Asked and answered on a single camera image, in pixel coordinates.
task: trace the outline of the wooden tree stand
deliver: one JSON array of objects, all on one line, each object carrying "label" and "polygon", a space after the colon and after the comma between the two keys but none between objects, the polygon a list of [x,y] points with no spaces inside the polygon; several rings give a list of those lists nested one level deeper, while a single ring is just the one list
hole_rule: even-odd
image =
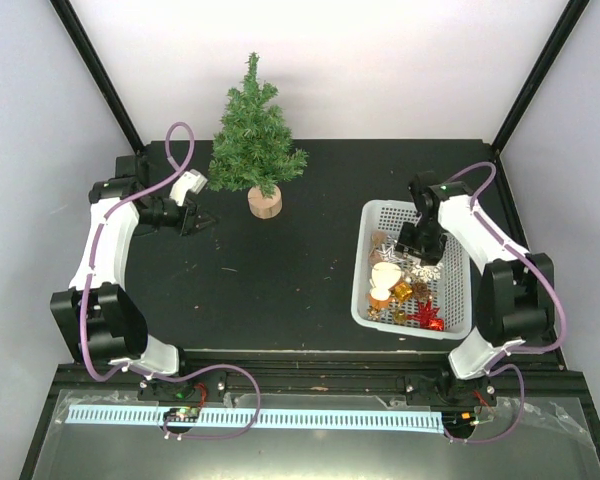
[{"label": "wooden tree stand", "polygon": [[262,192],[257,187],[249,190],[247,198],[249,199],[251,213],[263,220],[275,217],[282,210],[282,193],[277,186],[271,198],[264,198]]}]

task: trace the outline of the red star ornament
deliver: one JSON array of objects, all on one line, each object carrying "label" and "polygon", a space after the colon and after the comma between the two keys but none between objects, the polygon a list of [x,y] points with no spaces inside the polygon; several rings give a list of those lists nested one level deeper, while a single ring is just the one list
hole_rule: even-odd
[{"label": "red star ornament", "polygon": [[409,320],[414,320],[420,324],[420,328],[428,328],[430,330],[444,330],[444,320],[438,318],[439,307],[433,307],[431,300],[426,304],[418,302],[418,311],[409,314]]}]

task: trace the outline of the white wall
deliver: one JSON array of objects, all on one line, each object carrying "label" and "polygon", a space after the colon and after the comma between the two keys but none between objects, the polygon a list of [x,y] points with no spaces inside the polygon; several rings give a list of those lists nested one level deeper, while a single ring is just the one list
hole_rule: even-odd
[{"label": "white wall", "polygon": [[257,51],[295,138],[490,142],[566,0],[73,4],[145,141],[212,138]]},{"label": "white wall", "polygon": [[600,1],[591,2],[504,151],[534,250],[554,260],[565,355],[600,414]]},{"label": "white wall", "polygon": [[0,479],[70,360],[49,298],[80,260],[87,192],[129,150],[51,4],[0,0]]}]

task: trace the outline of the gray basket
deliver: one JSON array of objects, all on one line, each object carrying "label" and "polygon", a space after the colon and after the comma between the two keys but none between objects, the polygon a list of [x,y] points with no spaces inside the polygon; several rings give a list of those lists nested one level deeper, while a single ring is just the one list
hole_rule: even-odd
[{"label": "gray basket", "polygon": [[[440,280],[429,282],[434,294],[434,307],[440,307],[438,316],[444,319],[444,331],[438,332],[419,328],[417,322],[408,321],[407,325],[393,322],[391,311],[396,305],[382,313],[378,321],[367,319],[367,309],[371,278],[369,252],[371,234],[381,230],[397,238],[404,222],[415,223],[417,210],[411,202],[393,200],[372,200],[362,209],[356,268],[353,276],[353,295],[351,297],[351,315],[360,325],[375,328],[383,332],[411,335],[414,337],[438,340],[462,340],[471,331],[471,271],[469,255],[460,243],[449,236],[442,258]],[[415,300],[406,302],[403,307],[408,314],[417,311]]]}]

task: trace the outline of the green tree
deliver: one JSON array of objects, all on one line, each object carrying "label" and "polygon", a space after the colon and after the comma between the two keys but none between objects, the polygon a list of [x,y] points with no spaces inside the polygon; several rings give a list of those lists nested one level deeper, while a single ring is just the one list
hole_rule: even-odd
[{"label": "green tree", "polygon": [[258,187],[264,197],[272,197],[276,184],[302,175],[307,165],[307,152],[296,149],[289,153],[291,129],[285,124],[282,109],[267,106],[278,89],[268,82],[260,87],[258,59],[256,53],[249,56],[243,90],[231,88],[227,94],[223,128],[214,137],[209,165],[212,190]]}]

